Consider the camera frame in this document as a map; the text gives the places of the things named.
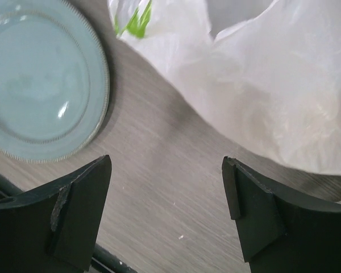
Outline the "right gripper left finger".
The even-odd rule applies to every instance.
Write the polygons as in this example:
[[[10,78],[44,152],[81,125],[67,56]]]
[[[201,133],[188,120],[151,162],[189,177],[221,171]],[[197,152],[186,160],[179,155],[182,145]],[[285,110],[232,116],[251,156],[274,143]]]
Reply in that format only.
[[[0,200],[0,272],[86,272],[110,185],[108,155]]]

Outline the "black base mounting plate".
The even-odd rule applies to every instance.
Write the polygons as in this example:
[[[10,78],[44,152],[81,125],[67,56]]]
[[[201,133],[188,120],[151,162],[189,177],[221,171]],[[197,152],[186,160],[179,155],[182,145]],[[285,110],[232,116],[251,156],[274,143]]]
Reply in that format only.
[[[23,193],[21,189],[0,174],[0,200],[21,193]],[[89,272],[137,273],[100,245],[95,246]]]

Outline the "grey-blue round plate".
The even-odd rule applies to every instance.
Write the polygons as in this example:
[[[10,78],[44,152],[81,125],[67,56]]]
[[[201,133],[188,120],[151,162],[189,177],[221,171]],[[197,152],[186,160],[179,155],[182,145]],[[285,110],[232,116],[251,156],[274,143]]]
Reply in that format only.
[[[68,1],[0,1],[0,152],[63,160],[99,132],[110,100],[107,58]]]

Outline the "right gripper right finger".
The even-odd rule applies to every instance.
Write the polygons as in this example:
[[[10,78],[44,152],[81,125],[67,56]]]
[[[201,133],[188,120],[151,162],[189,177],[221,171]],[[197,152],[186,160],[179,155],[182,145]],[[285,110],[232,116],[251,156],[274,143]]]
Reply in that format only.
[[[341,204],[224,158],[230,217],[252,272],[341,272]]]

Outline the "white plastic bag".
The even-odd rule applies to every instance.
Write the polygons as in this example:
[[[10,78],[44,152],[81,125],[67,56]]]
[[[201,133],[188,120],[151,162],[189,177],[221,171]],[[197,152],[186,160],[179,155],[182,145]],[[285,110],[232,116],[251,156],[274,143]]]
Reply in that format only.
[[[341,175],[341,1],[108,1],[117,38],[213,128]]]

